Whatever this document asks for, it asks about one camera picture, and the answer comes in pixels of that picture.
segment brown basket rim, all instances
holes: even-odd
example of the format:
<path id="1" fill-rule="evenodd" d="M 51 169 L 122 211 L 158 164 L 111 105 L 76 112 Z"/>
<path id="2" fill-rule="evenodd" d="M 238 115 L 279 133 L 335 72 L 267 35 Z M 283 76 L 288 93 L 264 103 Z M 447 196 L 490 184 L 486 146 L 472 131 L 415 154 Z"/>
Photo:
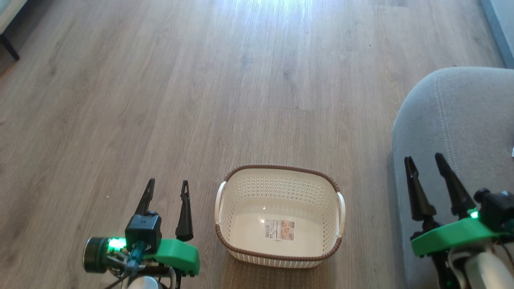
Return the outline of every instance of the brown basket rim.
<path id="1" fill-rule="evenodd" d="M 318 176 L 326 179 L 332 185 L 332 187 L 334 188 L 336 193 L 340 192 L 339 187 L 337 186 L 337 184 L 334 181 L 334 179 L 332 179 L 328 175 L 326 175 L 326 174 L 324 174 L 324 173 L 322 173 L 320 171 L 304 169 L 304 168 L 294 167 L 294 166 L 282 166 L 282 165 L 243 165 L 243 166 L 239 166 L 239 167 L 233 169 L 232 171 L 230 171 L 227 174 L 227 176 L 225 176 L 223 181 L 228 183 L 228 180 L 230 179 L 231 176 L 233 176 L 236 172 L 238 172 L 240 170 L 244 170 L 244 169 L 281 169 L 281 170 L 290 170 L 290 171 L 297 171 L 297 172 L 315 174 L 315 175 L 318 175 Z M 254 257 L 258 257 L 258 258 L 267 258 L 267 259 L 280 260 L 280 261 L 299 261 L 299 262 L 322 261 L 322 260 L 325 260 L 328 257 L 332 256 L 337 251 L 337 249 L 339 249 L 339 245 L 341 245 L 341 241 L 342 241 L 341 237 L 337 237 L 336 243 L 334 244 L 332 249 L 330 249 L 330 251 L 326 252 L 323 255 L 316 256 L 316 257 L 280 256 L 280 255 L 273 255 L 273 254 L 264 254 L 264 253 L 259 253 L 259 252 L 254 252 L 254 251 L 244 250 L 244 249 L 240 249 L 240 248 L 234 247 L 234 246 L 230 245 L 227 242 L 227 240 L 225 240 L 225 238 L 222 235 L 222 231 L 221 231 L 221 228 L 219 227 L 219 225 L 216 224 L 215 228 L 216 228 L 216 234 L 218 236 L 218 239 L 221 241 L 221 243 L 227 249 L 229 249 L 229 250 L 231 250 L 233 252 L 236 252 L 236 253 L 240 253 L 240 254 L 245 254 L 245 255 L 254 256 Z"/>

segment perforated basket wall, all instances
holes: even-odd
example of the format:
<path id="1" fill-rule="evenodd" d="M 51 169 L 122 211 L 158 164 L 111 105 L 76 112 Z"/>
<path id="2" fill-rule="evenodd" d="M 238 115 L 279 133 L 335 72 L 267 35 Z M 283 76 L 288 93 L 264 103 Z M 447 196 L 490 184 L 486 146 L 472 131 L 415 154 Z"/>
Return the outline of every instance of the perforated basket wall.
<path id="1" fill-rule="evenodd" d="M 216 232 L 235 258 L 273 267 L 310 268 L 333 255 L 339 248 L 344 229 L 344 201 L 336 201 L 339 188 L 327 175 L 296 167 L 249 165 L 233 170 L 224 181 L 226 184 L 220 188 L 223 195 L 219 200 L 219 207 L 223 209 L 219 210 Z M 322 254 L 315 257 L 279 256 L 231 245 L 231 229 L 237 217 L 234 211 L 239 202 L 249 198 L 278 198 L 312 205 L 317 210 L 314 213 L 322 219 Z"/>

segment black metal leg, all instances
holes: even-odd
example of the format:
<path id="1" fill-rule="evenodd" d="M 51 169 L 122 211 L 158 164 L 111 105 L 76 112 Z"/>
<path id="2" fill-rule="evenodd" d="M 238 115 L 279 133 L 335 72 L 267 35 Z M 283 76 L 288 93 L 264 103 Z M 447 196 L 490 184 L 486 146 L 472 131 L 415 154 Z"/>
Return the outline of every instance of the black metal leg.
<path id="1" fill-rule="evenodd" d="M 20 60 L 20 56 L 18 55 L 16 50 L 14 50 L 14 47 L 12 47 L 12 44 L 9 42 L 7 37 L 5 37 L 5 35 L 0 34 L 0 42 L 2 42 L 2 44 L 5 46 L 5 49 L 7 49 L 7 51 L 12 55 L 12 57 L 16 61 Z"/>

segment white stitching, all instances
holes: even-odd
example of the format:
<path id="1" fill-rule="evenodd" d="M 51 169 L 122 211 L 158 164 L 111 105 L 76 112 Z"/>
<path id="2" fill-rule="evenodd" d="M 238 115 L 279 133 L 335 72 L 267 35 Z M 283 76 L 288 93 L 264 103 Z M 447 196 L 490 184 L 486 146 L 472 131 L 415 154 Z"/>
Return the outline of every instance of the white stitching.
<path id="1" fill-rule="evenodd" d="M 446 131 L 448 132 L 448 139 L 450 140 L 451 157 L 453 158 L 453 161 L 451 161 L 451 159 L 450 159 L 450 163 L 452 164 L 453 169 L 455 170 L 455 174 L 458 175 L 457 159 L 455 157 L 455 152 L 453 150 L 453 144 L 452 144 L 451 136 L 450 136 L 450 128 L 448 127 L 448 118 L 446 117 L 445 103 L 444 103 L 444 100 L 443 100 L 443 94 L 441 93 L 441 77 L 440 77 L 440 73 L 439 73 L 439 78 L 437 80 L 437 88 L 439 90 L 439 97 L 441 97 L 441 106 L 443 107 L 443 114 L 445 116 Z"/>
<path id="2" fill-rule="evenodd" d="M 441 78 L 441 72 L 438 71 L 437 75 L 435 76 L 435 79 L 434 79 L 434 92 L 435 92 L 435 100 L 437 101 L 437 109 L 439 110 L 439 117 L 441 118 L 441 127 L 443 128 L 443 135 L 445 137 L 446 153 L 449 155 L 450 149 L 448 148 L 448 140 L 446 139 L 446 130 L 445 130 L 445 123 L 443 121 L 441 103 L 439 102 L 439 97 L 437 96 L 437 85 L 436 84 L 438 83 L 438 79 L 440 79 L 440 78 Z"/>

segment laundry basket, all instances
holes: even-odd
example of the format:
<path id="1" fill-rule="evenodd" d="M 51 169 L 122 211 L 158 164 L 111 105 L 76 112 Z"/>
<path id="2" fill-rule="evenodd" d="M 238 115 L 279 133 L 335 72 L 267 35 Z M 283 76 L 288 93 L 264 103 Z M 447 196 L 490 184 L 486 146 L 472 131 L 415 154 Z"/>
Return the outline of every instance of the laundry basket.
<path id="1" fill-rule="evenodd" d="M 311 268 L 339 248 L 345 215 L 343 196 L 327 175 L 248 165 L 220 185 L 214 221 L 221 243 L 241 261 Z"/>

